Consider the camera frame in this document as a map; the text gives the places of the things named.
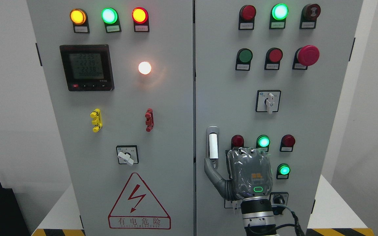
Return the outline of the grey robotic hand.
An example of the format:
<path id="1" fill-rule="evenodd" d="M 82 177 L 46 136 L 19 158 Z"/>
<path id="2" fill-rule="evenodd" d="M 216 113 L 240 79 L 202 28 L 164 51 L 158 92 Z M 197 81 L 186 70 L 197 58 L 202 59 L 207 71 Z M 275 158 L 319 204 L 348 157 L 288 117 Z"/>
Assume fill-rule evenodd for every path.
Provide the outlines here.
<path id="1" fill-rule="evenodd" d="M 267 152 L 240 147 L 227 152 L 231 179 L 224 179 L 213 168 L 209 158 L 204 159 L 204 172 L 220 196 L 227 201 L 251 197 L 267 197 L 273 187 L 271 164 Z"/>

